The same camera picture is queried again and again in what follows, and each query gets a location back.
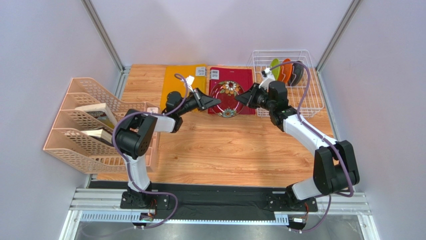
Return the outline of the lime green plate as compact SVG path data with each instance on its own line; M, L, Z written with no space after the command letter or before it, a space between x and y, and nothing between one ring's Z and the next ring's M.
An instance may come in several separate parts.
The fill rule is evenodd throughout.
M278 58L273 59L270 63L270 70L276 81L279 80L279 76L281 72L279 64L280 64L280 60Z

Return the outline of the red floral plate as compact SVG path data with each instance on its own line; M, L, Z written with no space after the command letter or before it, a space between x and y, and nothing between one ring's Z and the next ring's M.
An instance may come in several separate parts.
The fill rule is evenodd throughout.
M232 80L212 80L209 83L209 96L219 99L221 103L209 108L209 114L216 114L222 118L232 118L237 116L244 108L244 105L235 99L242 94L244 89L239 83Z

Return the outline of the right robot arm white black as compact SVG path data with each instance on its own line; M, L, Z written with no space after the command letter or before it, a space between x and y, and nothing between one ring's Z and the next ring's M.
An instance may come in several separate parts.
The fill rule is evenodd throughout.
M339 194L352 197L354 185L360 181L352 144L323 134L289 104L285 83L272 81L268 89L258 83L235 99L251 108L269 112L272 124L298 140L314 157L313 175L286 187L288 205L296 205L312 197Z

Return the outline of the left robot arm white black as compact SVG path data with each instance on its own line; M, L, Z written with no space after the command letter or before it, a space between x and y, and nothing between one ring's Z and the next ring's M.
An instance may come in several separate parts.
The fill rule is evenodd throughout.
M166 97L162 113L148 113L130 109L118 122L112 134L112 144L125 161L128 175L127 190L122 194L122 209L148 209L155 207L160 196L152 192L146 156L155 133L176 133L183 124L182 115L193 110L204 111L221 100L204 94L198 88L182 96L178 91Z

